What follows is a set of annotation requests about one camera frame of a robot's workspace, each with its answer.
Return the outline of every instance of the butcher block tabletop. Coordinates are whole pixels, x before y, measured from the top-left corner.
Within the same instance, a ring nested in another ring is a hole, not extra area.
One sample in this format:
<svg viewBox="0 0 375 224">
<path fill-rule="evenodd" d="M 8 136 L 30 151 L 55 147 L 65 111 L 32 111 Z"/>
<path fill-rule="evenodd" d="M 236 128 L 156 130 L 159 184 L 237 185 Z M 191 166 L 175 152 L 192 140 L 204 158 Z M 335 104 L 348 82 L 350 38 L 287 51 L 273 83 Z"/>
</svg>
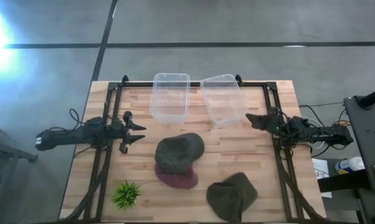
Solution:
<svg viewBox="0 0 375 224">
<path fill-rule="evenodd" d="M 290 80 L 273 82 L 277 83 L 283 112 L 290 117 L 300 116 L 293 82 Z M 102 116 L 108 83 L 92 83 L 84 121 Z M 267 114 L 261 87 L 242 87 L 241 90 L 249 107 L 249 113 Z M 122 154 L 118 150 L 121 140 L 114 142 L 102 222 L 224 222 L 209 206 L 206 191 L 212 183 L 221 182 L 236 172 L 245 173 L 259 195 L 243 213 L 243 222 L 286 221 L 269 133 L 251 128 L 247 119 L 233 126 L 214 129 L 201 89 L 193 86 L 190 89 L 189 116 L 186 122 L 160 124 L 150 115 L 151 94 L 152 87 L 122 88 L 118 116 L 121 118 L 125 111 L 131 111 L 133 122 L 147 128 L 144 131 L 131 131 L 131 134 L 144 134 L 146 137 L 128 146 L 128 154 Z M 110 117 L 114 107 L 114 95 Z M 199 182 L 190 190 L 173 189 L 160 182 L 154 173 L 154 154 L 157 144 L 163 138 L 184 133 L 197 133 L 205 143 L 204 154 L 193 164 Z M 88 147 L 86 144 L 78 145 L 76 152 L 86 147 Z M 89 149 L 73 159 L 60 218 L 69 215 L 86 194 L 94 155 L 95 150 Z M 300 191 L 310 205 L 325 217 L 310 150 L 306 146 L 294 148 L 293 163 Z M 119 210 L 112 203 L 112 195 L 114 189 L 125 181 L 138 184 L 141 195 L 134 208 Z M 295 211 L 290 190 L 289 195 L 290 205 Z M 96 211 L 97 198 L 98 191 L 93 198 L 92 216 Z"/>
</svg>

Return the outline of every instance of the maroon cloth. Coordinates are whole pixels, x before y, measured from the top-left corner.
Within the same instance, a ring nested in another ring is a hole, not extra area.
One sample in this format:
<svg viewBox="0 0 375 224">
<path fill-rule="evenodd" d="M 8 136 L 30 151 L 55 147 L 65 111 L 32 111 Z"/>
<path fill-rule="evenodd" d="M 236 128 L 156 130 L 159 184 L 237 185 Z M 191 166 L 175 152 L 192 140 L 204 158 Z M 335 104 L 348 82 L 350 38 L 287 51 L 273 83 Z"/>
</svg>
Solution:
<svg viewBox="0 0 375 224">
<path fill-rule="evenodd" d="M 192 166 L 189 166 L 186 173 L 183 174 L 166 174 L 155 164 L 154 172 L 160 181 L 176 189 L 191 189 L 199 182 Z"/>
</svg>

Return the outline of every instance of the plastic storage bin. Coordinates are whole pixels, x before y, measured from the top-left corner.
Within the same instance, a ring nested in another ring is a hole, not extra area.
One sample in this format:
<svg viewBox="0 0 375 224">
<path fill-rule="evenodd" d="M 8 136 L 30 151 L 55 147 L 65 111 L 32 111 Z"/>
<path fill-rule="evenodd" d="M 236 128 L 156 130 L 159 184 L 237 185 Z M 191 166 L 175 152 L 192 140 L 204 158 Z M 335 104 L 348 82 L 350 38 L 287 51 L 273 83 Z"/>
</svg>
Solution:
<svg viewBox="0 0 375 224">
<path fill-rule="evenodd" d="M 190 76 L 159 73 L 154 77 L 150 114 L 163 124 L 183 124 L 189 114 Z"/>
<path fill-rule="evenodd" d="M 200 87 L 214 128 L 238 123 L 249 110 L 244 95 L 231 74 L 202 80 Z"/>
</svg>

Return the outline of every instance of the dark green hat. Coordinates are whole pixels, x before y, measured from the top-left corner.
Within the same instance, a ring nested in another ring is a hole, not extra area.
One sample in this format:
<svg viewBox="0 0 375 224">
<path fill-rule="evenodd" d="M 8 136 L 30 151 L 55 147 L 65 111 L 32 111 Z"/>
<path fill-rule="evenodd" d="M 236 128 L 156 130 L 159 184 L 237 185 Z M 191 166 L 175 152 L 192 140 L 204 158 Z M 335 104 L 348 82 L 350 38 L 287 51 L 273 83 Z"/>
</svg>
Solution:
<svg viewBox="0 0 375 224">
<path fill-rule="evenodd" d="M 240 223 L 242 213 L 257 199 L 258 192 L 247 176 L 238 172 L 223 182 L 211 184 L 207 189 L 207 201 L 219 218 Z"/>
<path fill-rule="evenodd" d="M 204 153 L 204 141 L 196 133 L 164 138 L 156 149 L 154 159 L 167 174 L 185 173 L 192 163 Z"/>
</svg>

